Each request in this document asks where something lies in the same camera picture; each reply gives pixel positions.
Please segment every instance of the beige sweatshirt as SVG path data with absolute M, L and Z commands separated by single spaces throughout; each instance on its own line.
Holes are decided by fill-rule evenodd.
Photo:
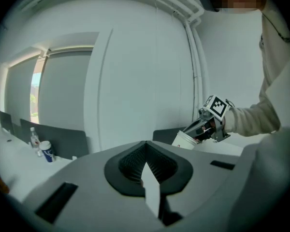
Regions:
M 225 114 L 226 132 L 253 136 L 277 131 L 279 119 L 265 94 L 290 59 L 290 31 L 279 9 L 267 0 L 262 10 L 262 36 L 259 47 L 263 58 L 264 80 L 259 94 L 260 102 L 250 108 L 232 107 Z

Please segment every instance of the white wall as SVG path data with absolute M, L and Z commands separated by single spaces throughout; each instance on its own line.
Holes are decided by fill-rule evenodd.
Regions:
M 191 122 L 193 78 L 180 21 L 131 0 L 75 0 L 28 19 L 1 56 L 76 32 L 98 32 L 85 85 L 84 126 L 92 150 L 152 138 Z
M 197 32 L 203 44 L 210 80 L 210 92 L 250 107 L 259 101 L 263 81 L 259 49 L 261 13 L 222 14 L 205 12 Z M 244 147 L 263 136 L 242 137 L 232 133 L 225 142 Z

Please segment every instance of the black slot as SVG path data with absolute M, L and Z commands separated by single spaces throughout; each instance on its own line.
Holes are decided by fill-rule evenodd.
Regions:
M 63 183 L 35 212 L 39 217 L 53 223 L 63 207 L 72 197 L 77 185 L 71 183 Z
M 212 161 L 211 165 L 214 165 L 219 168 L 229 169 L 229 170 L 233 170 L 233 168 L 235 167 L 235 164 L 226 163 L 226 162 L 217 161 L 217 160 Z

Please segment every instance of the beige sleeve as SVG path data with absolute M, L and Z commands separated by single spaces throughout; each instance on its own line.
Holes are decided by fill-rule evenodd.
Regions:
M 269 78 L 267 77 L 264 47 L 261 42 L 260 48 L 263 56 L 264 72 L 264 80 L 259 94 L 260 102 L 256 105 L 252 105 L 250 108 L 232 107 L 224 117 L 224 129 L 226 132 L 235 132 L 242 136 L 249 137 L 271 133 L 277 131 L 280 127 L 277 114 L 265 94 L 265 91 L 269 87 Z

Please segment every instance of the water bottle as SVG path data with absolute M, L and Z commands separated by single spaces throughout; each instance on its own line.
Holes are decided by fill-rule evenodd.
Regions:
M 39 145 L 40 145 L 39 136 L 36 133 L 34 127 L 31 127 L 30 131 L 31 131 L 31 144 L 32 144 L 32 147 L 34 148 L 34 151 L 37 154 L 37 156 L 41 157 L 41 156 L 43 156 L 43 153 L 42 153 L 42 151 L 39 148 Z

